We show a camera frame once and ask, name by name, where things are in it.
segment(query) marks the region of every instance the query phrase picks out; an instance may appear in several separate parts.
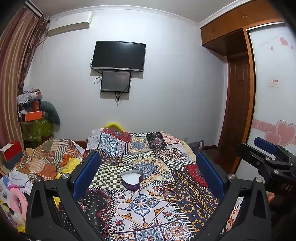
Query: black television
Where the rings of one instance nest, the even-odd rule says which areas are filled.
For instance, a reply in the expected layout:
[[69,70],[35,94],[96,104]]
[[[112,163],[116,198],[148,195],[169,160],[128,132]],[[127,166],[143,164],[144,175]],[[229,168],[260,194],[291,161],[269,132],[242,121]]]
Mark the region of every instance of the black television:
[[104,70],[102,73],[101,91],[128,93],[130,90],[130,83],[130,72]]
[[146,44],[97,41],[92,69],[143,71]]

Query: blue gripper pad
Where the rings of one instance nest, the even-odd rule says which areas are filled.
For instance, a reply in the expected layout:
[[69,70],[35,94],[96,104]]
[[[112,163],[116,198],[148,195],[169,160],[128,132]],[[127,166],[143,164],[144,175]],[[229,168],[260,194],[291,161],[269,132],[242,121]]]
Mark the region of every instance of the blue gripper pad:
[[98,152],[95,152],[95,154],[89,160],[88,164],[85,166],[85,168],[74,183],[73,198],[75,201],[78,201],[85,195],[100,165],[101,156]]
[[209,157],[207,158],[209,159],[209,161],[206,159],[203,152],[199,152],[196,156],[196,164],[215,198],[219,198],[221,201],[225,197],[224,182],[221,180],[221,178],[212,166],[215,166],[215,168],[219,167],[221,169],[219,171],[222,171],[222,175],[225,175],[225,178],[226,173],[222,170],[222,168],[219,165],[215,164]]
[[277,148],[276,145],[260,138],[260,137],[256,137],[254,140],[254,145],[259,147],[260,149],[268,152],[269,154],[273,155],[277,152]]

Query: cabinet door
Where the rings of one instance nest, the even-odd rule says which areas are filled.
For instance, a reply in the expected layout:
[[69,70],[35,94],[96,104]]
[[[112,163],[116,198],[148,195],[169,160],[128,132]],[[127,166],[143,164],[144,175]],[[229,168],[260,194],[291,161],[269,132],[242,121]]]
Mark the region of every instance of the cabinet door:
[[267,0],[256,0],[241,6],[248,24],[281,18]]
[[223,14],[212,22],[214,39],[229,33],[226,15]]
[[212,41],[214,39],[214,32],[213,32],[213,22],[208,23],[207,25],[201,28],[202,34],[202,45]]
[[228,33],[225,14],[201,28],[202,45]]
[[248,25],[247,19],[244,15],[244,10],[241,7],[235,8],[226,13],[225,19],[228,33]]

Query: red box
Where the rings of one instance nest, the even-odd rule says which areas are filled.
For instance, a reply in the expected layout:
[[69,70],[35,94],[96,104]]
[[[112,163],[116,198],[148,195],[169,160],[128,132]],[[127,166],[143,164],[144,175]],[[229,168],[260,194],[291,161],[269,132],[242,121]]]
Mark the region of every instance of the red box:
[[6,151],[1,151],[6,161],[9,161],[12,157],[14,157],[22,150],[19,141],[12,141],[11,143],[13,144],[11,147],[9,147]]
[[39,101],[34,101],[34,103],[33,103],[33,110],[34,111],[40,111]]

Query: sliding wardrobe door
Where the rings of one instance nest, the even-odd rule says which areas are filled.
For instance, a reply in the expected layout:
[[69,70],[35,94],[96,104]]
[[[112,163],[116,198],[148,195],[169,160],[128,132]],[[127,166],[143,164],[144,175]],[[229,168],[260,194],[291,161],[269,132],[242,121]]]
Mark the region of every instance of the sliding wardrobe door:
[[[255,147],[254,139],[261,137],[296,155],[295,38],[284,24],[250,29],[249,37],[255,63],[256,91],[247,143]],[[236,175],[248,180],[259,176],[257,169],[244,160]]]

